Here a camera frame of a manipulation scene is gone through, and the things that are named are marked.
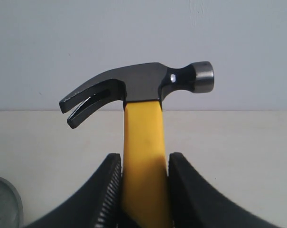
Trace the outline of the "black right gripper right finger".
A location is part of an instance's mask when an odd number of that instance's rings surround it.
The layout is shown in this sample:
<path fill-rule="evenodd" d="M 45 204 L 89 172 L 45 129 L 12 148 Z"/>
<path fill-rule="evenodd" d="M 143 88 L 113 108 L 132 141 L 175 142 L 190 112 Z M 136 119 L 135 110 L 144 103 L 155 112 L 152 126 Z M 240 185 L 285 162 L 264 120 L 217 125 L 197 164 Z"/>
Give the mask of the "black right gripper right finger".
<path fill-rule="evenodd" d="M 274 228 L 214 188 L 180 152 L 171 153 L 168 181 L 176 228 Z"/>

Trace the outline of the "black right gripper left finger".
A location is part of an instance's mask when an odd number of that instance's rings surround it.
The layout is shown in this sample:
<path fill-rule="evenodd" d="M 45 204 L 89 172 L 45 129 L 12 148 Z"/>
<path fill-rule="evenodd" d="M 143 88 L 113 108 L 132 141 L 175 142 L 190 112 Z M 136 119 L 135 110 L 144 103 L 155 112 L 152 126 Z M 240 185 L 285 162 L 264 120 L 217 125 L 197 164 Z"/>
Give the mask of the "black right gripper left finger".
<path fill-rule="evenodd" d="M 121 157 L 110 153 L 89 180 L 60 206 L 27 228 L 115 228 L 121 190 Z"/>

